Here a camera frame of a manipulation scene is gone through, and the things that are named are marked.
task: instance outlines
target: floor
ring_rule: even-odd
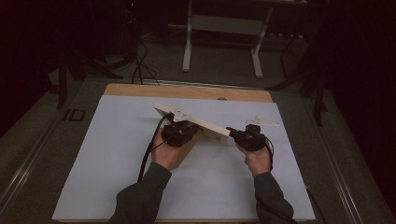
[[[194,39],[190,72],[182,72],[183,35],[174,33],[165,43],[149,39],[155,37],[150,35],[142,39],[138,55],[147,55],[142,64],[144,84],[264,90],[285,80],[279,55],[288,40],[281,36],[265,39],[260,53],[264,78],[257,79],[246,46],[230,46],[222,40],[211,43],[202,38]],[[290,47],[285,55],[288,72],[299,62],[305,48],[302,39]],[[1,198],[1,223],[56,223],[51,215],[106,85],[131,83],[135,68],[132,63],[115,71],[123,79],[103,77],[89,68],[84,81],[69,77],[68,101],[63,109],[55,109],[57,95],[48,93],[0,139],[0,190],[6,193]],[[140,79],[136,77],[134,83],[140,83]],[[332,94],[325,92],[327,112],[322,113],[323,127],[319,128],[312,116],[313,99],[300,97],[300,87],[301,83],[296,83],[271,94],[278,104],[304,182],[327,223],[396,223]],[[67,109],[87,113],[83,121],[63,120]],[[29,154],[36,160],[26,160]],[[12,187],[9,184],[14,177],[22,183],[10,192],[8,187]],[[314,210],[317,219],[306,223],[325,223],[316,206]]]

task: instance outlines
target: black cable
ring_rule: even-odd
[[[268,148],[268,150],[270,150],[271,156],[274,157],[274,155],[275,155],[274,145],[272,144],[271,140],[269,140],[268,138],[267,138],[267,140],[268,140],[268,142],[269,142],[270,145],[271,145],[271,148]]]
[[[154,147],[150,152],[154,151],[157,147],[162,146],[163,144],[165,144],[166,142],[168,142],[169,139],[171,139],[172,137],[169,137],[167,139],[165,139],[163,142],[161,142],[158,146]]]
[[[156,72],[154,69],[149,68],[149,67],[146,65],[146,63],[145,63],[144,61],[142,61],[141,64],[143,64],[143,66],[146,68],[147,72],[148,72],[149,75],[150,75],[150,77],[142,77],[142,78],[143,78],[143,79],[154,79],[154,80],[157,82],[157,84],[160,86],[160,82],[159,82],[158,79],[156,78],[157,72]]]
[[[126,7],[126,13],[127,13],[127,24],[128,27],[130,28],[130,32],[132,32],[133,38],[130,38],[131,41],[131,45],[135,46],[139,43],[138,41],[138,34],[140,33],[140,23],[139,23],[139,7],[140,7],[140,3],[141,1],[139,0],[125,0],[125,7]],[[134,77],[137,73],[137,71],[140,72],[140,64],[141,62],[139,62],[138,60],[138,55],[137,53],[136,55],[136,61],[137,61],[137,67],[134,70],[134,73],[132,75],[132,84],[134,84]]]
[[[148,144],[148,148],[146,149],[145,155],[143,156],[142,164],[140,165],[139,177],[137,178],[137,182],[139,182],[143,178],[143,173],[145,172],[146,163],[149,158],[149,153],[154,149],[154,148],[153,149],[151,149],[151,148],[154,145],[155,136],[157,136],[158,130],[160,130],[160,127],[161,127],[161,124],[163,123],[163,121],[165,119],[167,119],[170,115],[171,115],[170,113],[163,115],[163,117],[161,118],[160,122],[157,125],[157,128],[155,129],[154,135],[152,135],[151,142]]]
[[[324,218],[323,213],[322,213],[322,211],[320,210],[319,205],[318,205],[317,201],[315,200],[314,196],[312,195],[311,191],[309,191],[309,189],[306,189],[306,192],[308,192],[309,197],[311,197],[312,202],[314,202],[314,205],[317,207],[317,209],[318,209],[318,211],[319,211],[319,214],[320,214],[320,216],[321,216],[321,218],[322,218],[322,220],[323,220],[323,224],[327,224],[327,221],[326,221],[326,219]]]
[[[148,48],[143,43],[141,43],[140,41],[138,43],[141,44],[145,48],[145,53],[144,53],[143,57],[140,57],[138,54],[136,54],[137,67],[134,70],[134,73],[132,74],[132,82],[131,82],[132,84],[134,84],[134,77],[136,76],[137,72],[139,72],[140,82],[141,82],[141,84],[143,84],[143,80],[141,78],[140,65],[145,60],[145,58],[146,58],[146,56],[148,54]]]

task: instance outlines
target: white panel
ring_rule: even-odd
[[[53,219],[111,217],[117,193],[138,177],[160,120],[156,102],[237,130],[245,130],[246,119],[255,116],[278,122],[280,126],[262,128],[275,147],[272,174],[293,206],[294,218],[315,219],[276,104],[129,96],[102,97]],[[158,219],[257,219],[253,179],[231,138],[226,147],[204,139],[192,149],[173,172]]]

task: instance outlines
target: jacket cuff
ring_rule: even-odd
[[[143,179],[155,183],[161,189],[165,189],[171,176],[172,173],[166,168],[158,163],[152,162],[143,176]]]
[[[259,194],[280,193],[280,186],[270,172],[262,173],[254,177],[254,188]]]

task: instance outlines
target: table leg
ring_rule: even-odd
[[[262,47],[262,41],[264,40],[265,32],[268,27],[268,22],[271,19],[272,12],[273,12],[273,8],[269,7],[265,21],[262,23],[262,28],[259,33],[259,41],[257,42],[256,48],[251,50],[251,58],[253,60],[254,74],[256,75],[257,78],[262,78],[262,66],[260,65],[259,51],[260,48]]]
[[[191,16],[192,16],[192,0],[189,1],[189,15],[187,18],[187,43],[186,49],[184,50],[184,59],[183,59],[183,72],[190,71],[190,61],[191,61]]]

